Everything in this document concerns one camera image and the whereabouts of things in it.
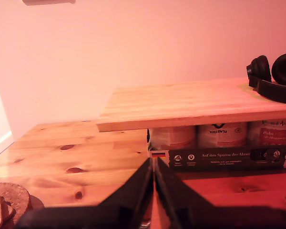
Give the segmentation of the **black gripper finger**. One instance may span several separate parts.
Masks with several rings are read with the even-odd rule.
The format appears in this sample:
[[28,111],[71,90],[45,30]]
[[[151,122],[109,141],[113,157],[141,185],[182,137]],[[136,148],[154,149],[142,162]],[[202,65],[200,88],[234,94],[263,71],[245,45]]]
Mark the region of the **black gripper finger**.
[[174,229],[207,229],[204,210],[213,205],[186,185],[161,159],[154,161],[160,202]]
[[102,229],[138,229],[153,196],[153,163],[147,159],[98,207],[105,212]]

